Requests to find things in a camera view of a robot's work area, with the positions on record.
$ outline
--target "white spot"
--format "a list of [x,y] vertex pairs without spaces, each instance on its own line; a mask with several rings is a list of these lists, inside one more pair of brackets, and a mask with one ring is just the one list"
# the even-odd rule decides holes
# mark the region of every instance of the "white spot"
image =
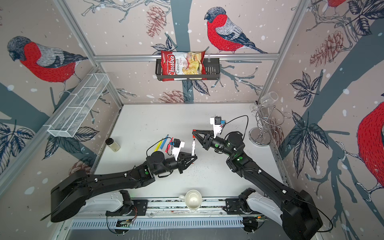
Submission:
[[327,10],[327,8],[328,8],[328,3],[326,3],[326,4],[324,5],[322,11],[325,12],[325,10]]
[[341,224],[341,227],[344,229],[344,230],[346,230],[346,231],[349,231],[349,227],[347,227],[345,224]]
[[34,190],[35,190],[35,187],[30,187],[27,190],[25,190],[24,194],[31,195]]

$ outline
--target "black basket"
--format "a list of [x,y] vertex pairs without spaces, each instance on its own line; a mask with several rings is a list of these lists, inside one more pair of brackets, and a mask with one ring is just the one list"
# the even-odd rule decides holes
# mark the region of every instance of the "black basket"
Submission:
[[219,58],[204,59],[203,65],[207,74],[193,74],[193,75],[163,75],[163,69],[161,67],[161,59],[156,59],[156,71],[155,74],[159,81],[164,78],[202,78],[202,80],[218,80],[220,78],[220,60]]

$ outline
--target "yellow marker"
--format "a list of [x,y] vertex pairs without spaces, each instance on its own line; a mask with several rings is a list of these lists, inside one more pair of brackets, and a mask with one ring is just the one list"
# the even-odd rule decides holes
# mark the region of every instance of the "yellow marker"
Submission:
[[163,141],[160,141],[159,142],[159,144],[157,145],[157,147],[156,147],[156,149],[155,149],[155,152],[159,149],[159,147],[161,146],[161,143],[162,143]]

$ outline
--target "round metal base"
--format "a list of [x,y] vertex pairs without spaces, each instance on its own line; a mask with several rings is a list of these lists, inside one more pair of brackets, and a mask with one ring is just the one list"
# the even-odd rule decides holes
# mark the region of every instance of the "round metal base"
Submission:
[[271,135],[268,132],[260,134],[261,129],[254,127],[249,130],[249,140],[256,146],[266,146],[271,143]]

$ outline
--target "gray floor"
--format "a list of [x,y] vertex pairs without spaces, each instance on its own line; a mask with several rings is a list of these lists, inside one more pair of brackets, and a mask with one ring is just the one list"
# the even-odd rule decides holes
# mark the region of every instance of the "gray floor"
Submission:
[[266,221],[255,233],[242,228],[185,228],[162,230],[130,230],[116,236],[109,230],[71,230],[66,240],[289,240],[283,228],[272,220]]

